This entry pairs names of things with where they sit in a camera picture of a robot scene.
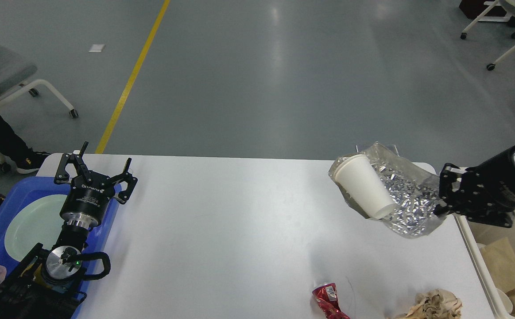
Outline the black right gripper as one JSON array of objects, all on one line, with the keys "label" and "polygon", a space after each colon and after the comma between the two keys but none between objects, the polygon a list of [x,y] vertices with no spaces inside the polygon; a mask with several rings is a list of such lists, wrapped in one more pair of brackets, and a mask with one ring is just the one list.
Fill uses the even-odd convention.
[{"label": "black right gripper", "polygon": [[500,206],[515,209],[515,147],[510,147],[474,167],[444,164],[439,174],[439,203],[434,214],[465,216],[466,220],[487,226],[512,228],[514,211],[463,210],[458,206],[458,190],[470,196],[472,202],[485,207]]}]

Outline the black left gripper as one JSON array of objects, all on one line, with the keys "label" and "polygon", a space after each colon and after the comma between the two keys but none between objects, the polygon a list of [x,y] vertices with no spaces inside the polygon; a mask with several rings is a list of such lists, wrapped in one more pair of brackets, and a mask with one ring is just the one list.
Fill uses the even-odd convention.
[{"label": "black left gripper", "polygon": [[[110,200],[124,205],[132,196],[138,178],[131,172],[132,158],[128,157],[122,171],[110,176],[96,172],[96,184],[90,186],[90,171],[83,161],[89,145],[85,141],[77,153],[64,153],[54,176],[54,184],[70,184],[70,191],[60,210],[68,226],[91,230],[100,226],[107,212]],[[72,165],[76,175],[70,177],[66,170]]]}]

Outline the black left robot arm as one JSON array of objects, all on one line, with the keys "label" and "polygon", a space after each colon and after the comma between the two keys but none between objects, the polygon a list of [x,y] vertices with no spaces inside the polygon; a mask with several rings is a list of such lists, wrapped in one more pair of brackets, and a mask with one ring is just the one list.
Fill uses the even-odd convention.
[{"label": "black left robot arm", "polygon": [[2,281],[0,319],[70,319],[87,298],[82,284],[110,273],[108,254],[94,252],[89,235],[103,226],[112,202],[130,199],[138,179],[130,172],[131,158],[115,176],[89,169],[87,146],[62,155],[53,182],[70,190],[59,212],[60,234],[50,249],[34,245]]}]

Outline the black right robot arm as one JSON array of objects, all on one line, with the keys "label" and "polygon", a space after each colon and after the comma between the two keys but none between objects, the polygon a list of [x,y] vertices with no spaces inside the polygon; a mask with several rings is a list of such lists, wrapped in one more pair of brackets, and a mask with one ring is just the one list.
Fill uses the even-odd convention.
[{"label": "black right robot arm", "polygon": [[467,168],[446,163],[439,176],[434,214],[465,216],[471,222],[511,228],[515,219],[515,145]]}]

